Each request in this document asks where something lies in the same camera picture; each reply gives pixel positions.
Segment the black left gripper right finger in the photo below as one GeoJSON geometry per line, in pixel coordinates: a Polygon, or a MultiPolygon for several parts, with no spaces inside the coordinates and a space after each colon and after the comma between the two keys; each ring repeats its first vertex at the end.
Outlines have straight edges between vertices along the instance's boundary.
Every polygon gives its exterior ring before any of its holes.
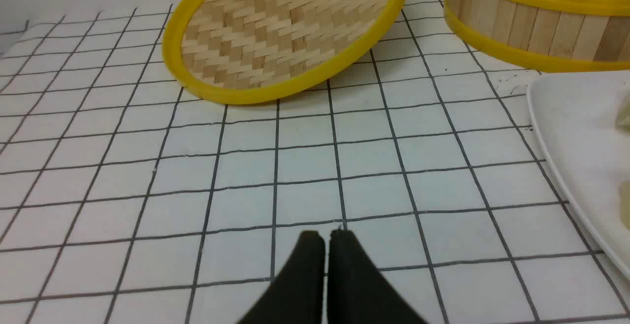
{"type": "Polygon", "coordinates": [[[425,324],[380,273],[351,230],[331,233],[329,324],[425,324]]]}

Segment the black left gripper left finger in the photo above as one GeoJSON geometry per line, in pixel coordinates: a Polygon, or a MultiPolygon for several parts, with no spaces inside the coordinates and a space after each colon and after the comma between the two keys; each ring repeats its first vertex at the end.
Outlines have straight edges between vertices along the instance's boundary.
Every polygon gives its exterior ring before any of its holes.
{"type": "Polygon", "coordinates": [[[301,232],[284,267],[241,324],[319,324],[322,321],[324,239],[315,230],[301,232]]]}

